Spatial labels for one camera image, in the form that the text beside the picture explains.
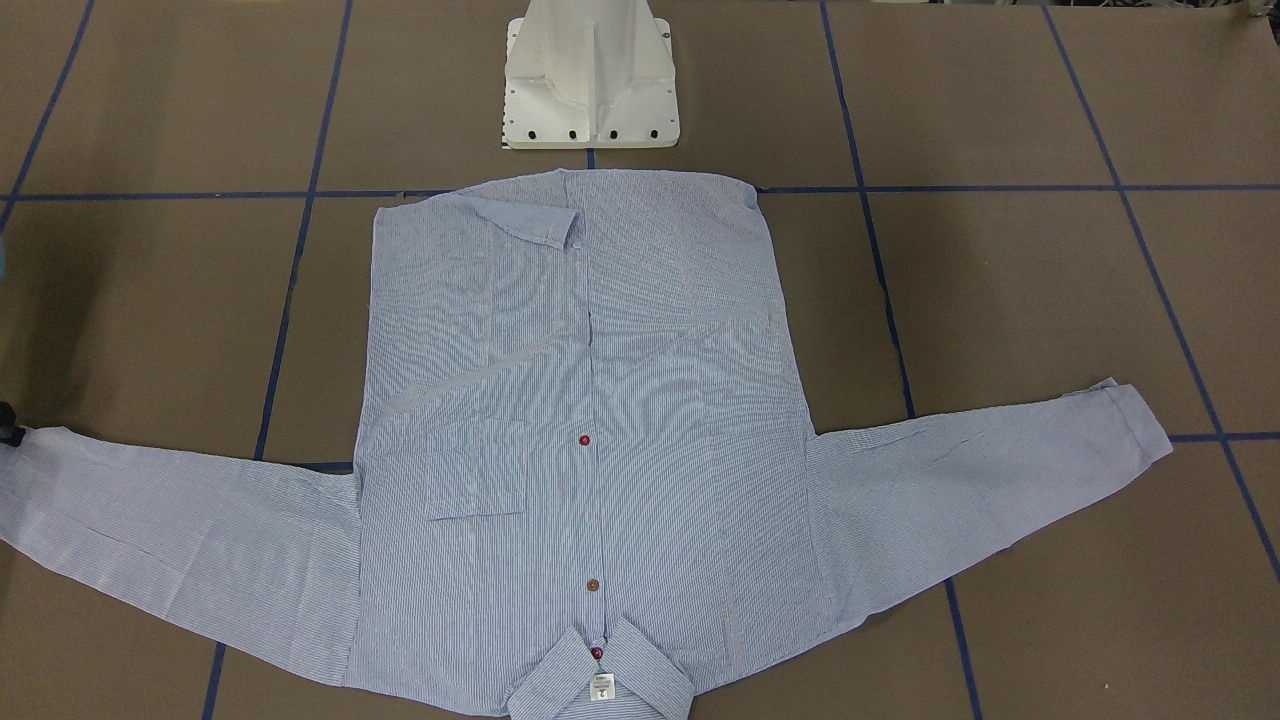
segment button-up shirt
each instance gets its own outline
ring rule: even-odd
[[[1169,451],[1110,380],[815,434],[754,190],[561,170],[378,213],[352,474],[36,430],[0,537],[319,682],[680,720]]]

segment brown floor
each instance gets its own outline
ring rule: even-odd
[[[0,4],[0,398],[32,425],[242,457],[265,400],[262,457],[338,469],[375,208],[589,163],[726,173],[785,190],[760,205],[819,430],[908,414],[879,261],[916,413],[1115,375],[1178,451],[695,719],[1280,717],[1266,23],[832,3],[832,55],[818,3],[652,5],[684,137],[593,159],[498,146],[524,0],[360,0],[346,24],[342,0],[99,0],[82,32],[81,0]],[[0,547],[0,717],[202,714],[448,715],[236,650],[219,665],[212,641]]]

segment shirt sleeve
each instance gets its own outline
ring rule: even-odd
[[[358,479],[100,442],[0,447],[0,538],[45,568],[340,684],[358,612]]]
[[[814,551],[835,632],[1119,491],[1172,451],[1132,386],[817,436]]]

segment clothing label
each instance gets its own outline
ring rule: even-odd
[[[613,673],[591,676],[591,700],[613,700]]]

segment black object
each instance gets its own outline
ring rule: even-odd
[[[18,414],[8,402],[0,402],[0,442],[9,447],[22,445],[22,436],[27,434],[26,428],[18,427]]]

